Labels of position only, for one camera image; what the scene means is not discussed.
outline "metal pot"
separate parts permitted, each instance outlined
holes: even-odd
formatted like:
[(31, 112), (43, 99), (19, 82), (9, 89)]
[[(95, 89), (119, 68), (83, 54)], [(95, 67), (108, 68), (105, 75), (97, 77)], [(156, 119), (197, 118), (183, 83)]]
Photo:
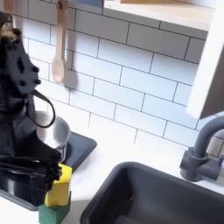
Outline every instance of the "metal pot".
[[(53, 116), (44, 111), (36, 111), (35, 120), (40, 125), (47, 125), (53, 119)], [(37, 135), (44, 144), (54, 148), (61, 155), (62, 163), (67, 154), (67, 141), (71, 135), (68, 124), (59, 116), (56, 116), (54, 124), (47, 129), (38, 127)]]

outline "sink basin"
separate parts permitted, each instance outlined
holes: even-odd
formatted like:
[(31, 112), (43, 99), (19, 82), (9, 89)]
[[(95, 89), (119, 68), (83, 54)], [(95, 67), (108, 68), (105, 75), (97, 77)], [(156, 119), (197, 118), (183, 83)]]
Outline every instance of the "sink basin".
[(80, 219), (80, 224), (223, 222), (223, 195), (137, 163), (119, 164)]

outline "gray faucet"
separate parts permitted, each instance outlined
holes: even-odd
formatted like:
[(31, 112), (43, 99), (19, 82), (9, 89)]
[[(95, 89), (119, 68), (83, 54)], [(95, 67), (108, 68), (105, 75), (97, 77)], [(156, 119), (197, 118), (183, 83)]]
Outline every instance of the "gray faucet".
[(184, 179), (198, 182), (202, 177), (213, 180), (219, 177), (223, 157), (214, 161), (207, 154), (207, 146), (219, 130), (224, 130), (224, 116), (214, 118), (202, 128), (194, 147), (189, 148), (182, 158), (180, 174)]

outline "wire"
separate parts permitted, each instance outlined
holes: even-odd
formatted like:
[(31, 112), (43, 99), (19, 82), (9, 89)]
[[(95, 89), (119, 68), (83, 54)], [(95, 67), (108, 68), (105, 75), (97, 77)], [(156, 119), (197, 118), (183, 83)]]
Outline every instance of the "wire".
[(46, 126), (41, 125), (39, 123), (36, 123), (36, 121), (34, 121), (29, 115), (30, 119), (32, 120), (33, 123), (35, 123), (38, 127), (42, 128), (42, 129), (47, 129), (49, 127), (51, 127), (53, 125), (53, 123), (55, 122), (56, 119), (56, 114), (55, 114), (55, 109), (53, 104), (50, 102), (50, 100), (48, 100), (44, 95), (42, 95), (39, 91), (37, 91), (36, 89), (32, 92), (32, 94), (34, 96), (37, 96), (39, 99), (41, 99), (42, 101), (48, 102), (51, 107), (52, 107), (52, 120), (49, 124), (47, 124)]

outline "wooden utensil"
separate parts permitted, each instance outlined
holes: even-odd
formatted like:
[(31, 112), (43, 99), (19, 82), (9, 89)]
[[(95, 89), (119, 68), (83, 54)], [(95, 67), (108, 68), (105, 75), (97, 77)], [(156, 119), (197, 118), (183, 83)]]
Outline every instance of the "wooden utensil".
[(61, 83), (65, 76), (65, 44), (66, 44), (66, 12), (67, 0), (57, 3), (58, 23), (56, 28), (56, 54), (52, 61), (52, 76), (57, 83)]
[(3, 0), (3, 10), (12, 14), (13, 0)]

